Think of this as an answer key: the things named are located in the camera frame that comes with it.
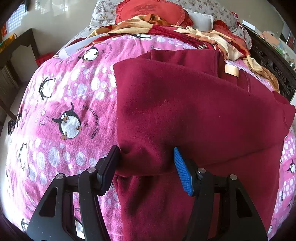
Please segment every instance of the wooden bed frame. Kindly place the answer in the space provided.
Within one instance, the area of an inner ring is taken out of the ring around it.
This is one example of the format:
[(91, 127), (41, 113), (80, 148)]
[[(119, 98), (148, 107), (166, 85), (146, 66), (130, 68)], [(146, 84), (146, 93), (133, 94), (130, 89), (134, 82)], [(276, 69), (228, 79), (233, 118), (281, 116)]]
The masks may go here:
[(253, 30), (246, 29), (252, 38), (251, 57), (276, 76), (280, 93), (291, 101), (296, 90), (296, 72), (268, 42)]

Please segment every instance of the red pillow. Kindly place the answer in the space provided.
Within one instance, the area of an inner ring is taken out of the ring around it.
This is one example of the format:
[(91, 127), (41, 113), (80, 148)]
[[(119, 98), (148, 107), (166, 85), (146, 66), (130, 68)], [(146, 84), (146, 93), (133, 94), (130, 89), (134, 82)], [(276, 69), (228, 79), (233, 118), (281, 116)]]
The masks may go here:
[(189, 14), (180, 5), (166, 0), (124, 0), (118, 4), (116, 13), (116, 24), (134, 16), (154, 13), (171, 24), (184, 28), (193, 25)]

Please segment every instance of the floor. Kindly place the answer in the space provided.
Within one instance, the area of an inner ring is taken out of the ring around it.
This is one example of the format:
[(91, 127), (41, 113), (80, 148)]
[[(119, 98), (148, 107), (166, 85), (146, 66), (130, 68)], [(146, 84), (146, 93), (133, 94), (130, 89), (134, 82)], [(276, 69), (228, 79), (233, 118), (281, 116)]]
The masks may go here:
[[(33, 28), (41, 55), (56, 53), (72, 37), (89, 26), (97, 0), (31, 0), (29, 11), (24, 5), (7, 22), (7, 34), (21, 35)], [(37, 69), (31, 47), (20, 46), (12, 55), (12, 64), (20, 79), (28, 82)]]

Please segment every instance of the maroon fleece fabric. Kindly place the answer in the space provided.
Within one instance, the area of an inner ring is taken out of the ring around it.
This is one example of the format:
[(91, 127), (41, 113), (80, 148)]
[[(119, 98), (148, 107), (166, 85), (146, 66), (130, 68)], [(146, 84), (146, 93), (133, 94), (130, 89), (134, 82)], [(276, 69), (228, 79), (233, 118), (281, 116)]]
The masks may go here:
[(242, 70), (225, 74), (214, 50), (152, 50), (113, 68), (124, 240), (182, 240), (194, 198), (182, 188), (175, 146), (214, 175), (236, 174), (267, 229), (294, 106)]

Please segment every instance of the pink bedsheet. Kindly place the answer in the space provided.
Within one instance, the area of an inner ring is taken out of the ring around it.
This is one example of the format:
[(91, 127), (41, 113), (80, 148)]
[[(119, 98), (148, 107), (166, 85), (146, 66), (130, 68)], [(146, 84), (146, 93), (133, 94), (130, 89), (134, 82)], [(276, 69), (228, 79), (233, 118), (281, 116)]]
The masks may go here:
[[(52, 58), (34, 73), (20, 106), (7, 157), (8, 202), (4, 207), (12, 223), (25, 230), (56, 174), (80, 174), (117, 144), (113, 64), (151, 49), (195, 48), (173, 38), (124, 35), (82, 49), (65, 60)], [(226, 62), (251, 73), (242, 61)], [(268, 81), (251, 74), (272, 90)], [(294, 158), (295, 136), (290, 132), (281, 158), (279, 198), (269, 238), (288, 215), (294, 198)], [(122, 240), (120, 204), (113, 186), (99, 197), (99, 202), (111, 239)], [(74, 195), (74, 210), (80, 219), (78, 194)]]

